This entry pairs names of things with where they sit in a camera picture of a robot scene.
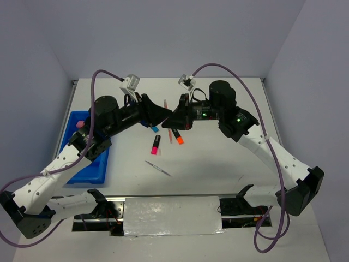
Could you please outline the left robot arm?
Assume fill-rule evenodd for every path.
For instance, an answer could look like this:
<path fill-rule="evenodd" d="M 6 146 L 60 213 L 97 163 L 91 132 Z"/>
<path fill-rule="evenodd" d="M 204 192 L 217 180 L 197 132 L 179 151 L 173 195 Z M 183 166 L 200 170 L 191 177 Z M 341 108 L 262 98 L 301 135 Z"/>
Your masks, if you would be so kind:
<path fill-rule="evenodd" d="M 111 137 L 140 122 L 157 126 L 171 110 L 154 104 L 146 94 L 138 102 L 119 107 L 113 96 L 99 97 L 85 125 L 69 139 L 60 154 L 41 174 L 14 192 L 1 191 L 1 205 L 27 239 L 42 234 L 51 223 L 80 214 L 102 217 L 114 211 L 113 203 L 97 189 L 78 195 L 59 195 L 78 172 L 92 164 L 111 145 Z"/>

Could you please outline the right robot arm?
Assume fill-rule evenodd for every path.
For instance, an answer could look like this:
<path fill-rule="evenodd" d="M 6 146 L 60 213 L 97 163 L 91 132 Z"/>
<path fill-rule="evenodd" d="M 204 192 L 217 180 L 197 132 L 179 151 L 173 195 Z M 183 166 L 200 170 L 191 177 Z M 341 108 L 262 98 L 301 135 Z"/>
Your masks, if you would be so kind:
<path fill-rule="evenodd" d="M 258 206 L 280 206 L 289 215 L 299 216 L 320 190 L 324 172 L 299 161 L 277 141 L 263 133 L 261 121 L 237 106 L 236 92 L 224 80 L 209 85 L 209 98 L 199 101 L 182 94 L 179 104 L 162 127 L 189 130 L 194 121 L 217 120 L 220 131 L 247 148 L 276 175 L 282 175 L 280 187 L 253 184 L 237 194 L 237 207 L 250 213 Z"/>

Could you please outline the blue-capped black highlighter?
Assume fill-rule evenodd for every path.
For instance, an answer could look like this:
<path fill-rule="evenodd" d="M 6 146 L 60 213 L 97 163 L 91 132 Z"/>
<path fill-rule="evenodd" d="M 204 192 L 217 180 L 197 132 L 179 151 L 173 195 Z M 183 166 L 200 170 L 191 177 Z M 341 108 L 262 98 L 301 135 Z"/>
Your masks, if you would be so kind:
<path fill-rule="evenodd" d="M 156 127 L 156 126 L 152 126 L 151 130 L 155 133 L 157 133 L 159 131 L 158 127 Z"/>

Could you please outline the grey clear pen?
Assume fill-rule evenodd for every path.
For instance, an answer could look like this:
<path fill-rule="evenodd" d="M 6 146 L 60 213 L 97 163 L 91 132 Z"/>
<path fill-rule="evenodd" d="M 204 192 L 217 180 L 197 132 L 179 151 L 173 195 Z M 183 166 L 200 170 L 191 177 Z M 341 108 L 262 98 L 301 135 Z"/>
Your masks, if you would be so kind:
<path fill-rule="evenodd" d="M 168 172 L 166 172 L 165 170 L 163 170 L 162 168 L 158 167 L 157 165 L 149 162 L 149 161 L 145 161 L 148 165 L 150 165 L 151 167 L 153 167 L 154 169 L 156 169 L 157 171 L 169 176 L 169 177 L 172 177 Z"/>

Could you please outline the pink-capped black highlighter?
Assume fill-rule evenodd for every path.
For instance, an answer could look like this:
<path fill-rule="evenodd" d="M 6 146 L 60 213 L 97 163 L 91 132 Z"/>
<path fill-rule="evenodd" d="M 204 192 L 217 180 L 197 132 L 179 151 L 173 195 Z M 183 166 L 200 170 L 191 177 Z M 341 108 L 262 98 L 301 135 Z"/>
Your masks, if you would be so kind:
<path fill-rule="evenodd" d="M 151 154 L 152 155 L 157 155 L 158 149 L 159 149 L 159 144 L 160 144 L 161 136 L 156 135 L 152 144 L 152 149 L 151 149 Z"/>

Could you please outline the pink pen bundle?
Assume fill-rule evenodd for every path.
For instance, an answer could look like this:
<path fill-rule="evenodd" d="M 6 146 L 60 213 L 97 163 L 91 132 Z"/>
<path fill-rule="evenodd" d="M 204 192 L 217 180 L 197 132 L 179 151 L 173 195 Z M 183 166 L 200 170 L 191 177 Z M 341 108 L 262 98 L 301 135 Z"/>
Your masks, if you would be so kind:
<path fill-rule="evenodd" d="M 77 128 L 81 128 L 83 126 L 84 122 L 83 121 L 78 121 L 76 124 Z"/>

